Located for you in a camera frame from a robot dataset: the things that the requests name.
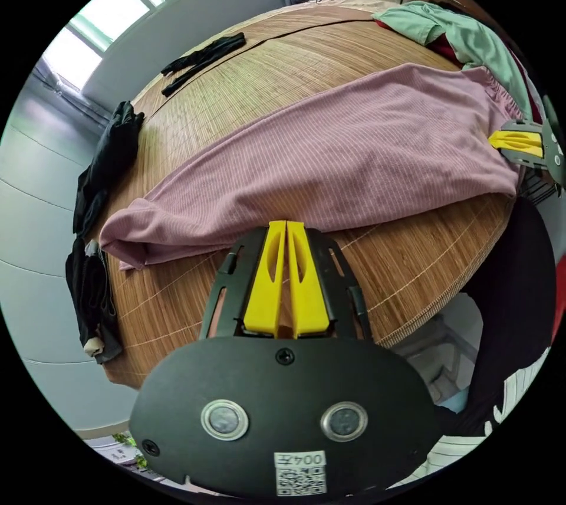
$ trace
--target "wall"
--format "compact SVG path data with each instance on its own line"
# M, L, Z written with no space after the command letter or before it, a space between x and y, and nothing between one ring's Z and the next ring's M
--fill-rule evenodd
M83 88L107 109L133 99L168 63L283 0L168 0L113 43Z
M44 396L71 428L90 430L128 420L135 391L83 353L64 279L77 177L98 137L41 90L28 82L0 140L0 303Z

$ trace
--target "black fabric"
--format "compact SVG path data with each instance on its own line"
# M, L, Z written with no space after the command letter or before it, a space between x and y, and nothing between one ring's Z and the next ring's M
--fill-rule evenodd
M462 289L483 320L478 357L466 408L456 414L436 407L443 434L484 436L501 411L504 382L535 363L551 344L556 304L552 244L536 207L519 198L509 224L487 259Z
M73 233L85 236L106 204L109 191L131 168L137 156L144 114L135 114L129 101L120 102L109 121L88 168L78 177Z
M204 70L206 67L218 61L218 59L234 52L236 49L246 44L246 38L243 33L230 35L228 37L220 37L207 45L204 49L194 51L186 57L180 57L168 64L161 72L165 76L168 73L175 73L186 67L192 67L187 70L179 78L176 78L166 86L162 91L162 95L171 96L173 92L181 88L191 77Z
M106 254L96 246L92 255L85 253L82 238L76 238L65 263L65 277L77 316L81 345L95 337L104 350L95 356L106 363L122 352L120 331L112 299Z

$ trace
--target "table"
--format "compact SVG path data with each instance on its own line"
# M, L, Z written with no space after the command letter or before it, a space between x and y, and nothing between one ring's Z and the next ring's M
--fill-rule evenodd
M203 147L282 106L407 62L455 70L443 57L378 27L371 15L386 7L377 0L325 0L269 12L219 34L244 31L248 43L169 98L160 91L170 79L153 80L133 101L146 115L136 163L96 231ZM390 347L443 307L491 250L511 207L504 196L484 195L334 234L363 289L375 340ZM124 353L104 365L110 381L138 389L168 353L198 338L224 255L129 272L109 258L124 345ZM286 318L289 306L284 292Z

